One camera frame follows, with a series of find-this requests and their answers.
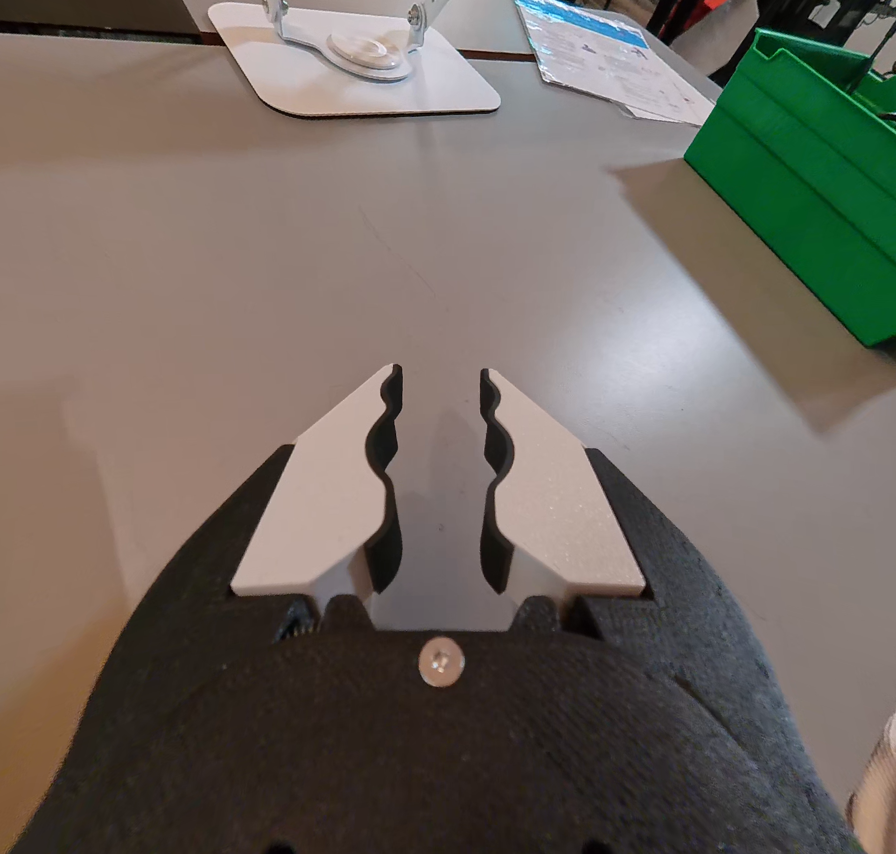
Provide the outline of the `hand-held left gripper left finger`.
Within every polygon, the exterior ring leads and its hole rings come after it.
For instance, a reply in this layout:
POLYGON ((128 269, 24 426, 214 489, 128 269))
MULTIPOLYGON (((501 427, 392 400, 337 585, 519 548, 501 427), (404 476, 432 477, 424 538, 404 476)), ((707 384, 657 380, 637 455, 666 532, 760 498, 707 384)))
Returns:
POLYGON ((401 366, 388 364, 297 437, 231 579, 235 595, 304 595, 319 613, 352 595, 371 609, 401 561, 386 472, 401 407, 401 366))

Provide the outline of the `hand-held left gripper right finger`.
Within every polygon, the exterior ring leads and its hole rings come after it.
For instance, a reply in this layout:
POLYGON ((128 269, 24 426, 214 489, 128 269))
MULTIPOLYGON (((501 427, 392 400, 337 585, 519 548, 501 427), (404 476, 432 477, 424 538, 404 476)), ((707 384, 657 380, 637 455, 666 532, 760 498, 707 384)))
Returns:
POLYGON ((479 378, 487 489, 480 566, 518 611, 544 598, 638 599, 646 579, 582 442, 495 369, 479 378))

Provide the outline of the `green plastic bin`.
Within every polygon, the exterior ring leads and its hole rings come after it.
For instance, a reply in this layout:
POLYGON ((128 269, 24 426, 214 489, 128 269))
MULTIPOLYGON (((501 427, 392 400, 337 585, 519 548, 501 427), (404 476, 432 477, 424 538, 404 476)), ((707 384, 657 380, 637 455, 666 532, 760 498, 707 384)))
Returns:
POLYGON ((895 336, 895 79, 759 29, 685 162, 864 346, 895 336))

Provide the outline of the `grey desk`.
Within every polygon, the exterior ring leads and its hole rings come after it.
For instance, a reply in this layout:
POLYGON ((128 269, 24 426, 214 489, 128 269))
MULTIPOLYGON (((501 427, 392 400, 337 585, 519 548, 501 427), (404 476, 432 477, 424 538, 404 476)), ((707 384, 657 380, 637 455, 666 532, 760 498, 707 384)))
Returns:
POLYGON ((894 711, 894 343, 682 159, 488 61, 485 116, 300 120, 222 46, 2 37, 2 852, 142 595, 387 363, 388 628, 504 629, 478 375, 608 456, 737 598, 838 811, 894 711))

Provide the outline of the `person's cream sweater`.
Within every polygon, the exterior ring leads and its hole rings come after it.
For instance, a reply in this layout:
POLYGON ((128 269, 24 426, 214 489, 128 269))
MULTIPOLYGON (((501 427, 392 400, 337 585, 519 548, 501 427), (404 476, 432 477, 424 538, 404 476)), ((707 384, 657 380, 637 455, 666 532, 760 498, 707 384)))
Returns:
POLYGON ((895 714, 877 740, 845 816, 866 852, 895 852, 895 714))

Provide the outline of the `white document stand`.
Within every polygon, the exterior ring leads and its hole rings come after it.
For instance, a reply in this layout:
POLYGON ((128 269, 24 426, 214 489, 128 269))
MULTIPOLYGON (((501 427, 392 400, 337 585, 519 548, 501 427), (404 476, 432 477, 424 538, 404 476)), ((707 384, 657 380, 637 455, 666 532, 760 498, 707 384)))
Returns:
POLYGON ((450 0, 406 19, 222 1, 208 17, 264 104, 304 119, 491 113, 498 93, 434 21, 450 0))

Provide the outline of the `white paper sheet blue border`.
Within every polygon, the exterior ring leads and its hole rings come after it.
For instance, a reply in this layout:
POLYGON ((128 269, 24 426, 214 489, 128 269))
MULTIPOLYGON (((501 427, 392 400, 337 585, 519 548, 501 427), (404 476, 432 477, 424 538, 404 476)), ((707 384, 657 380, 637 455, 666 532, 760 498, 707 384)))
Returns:
POLYGON ((560 0, 513 2, 544 82, 637 119, 699 128, 711 114, 711 100, 669 67, 638 28, 560 0))

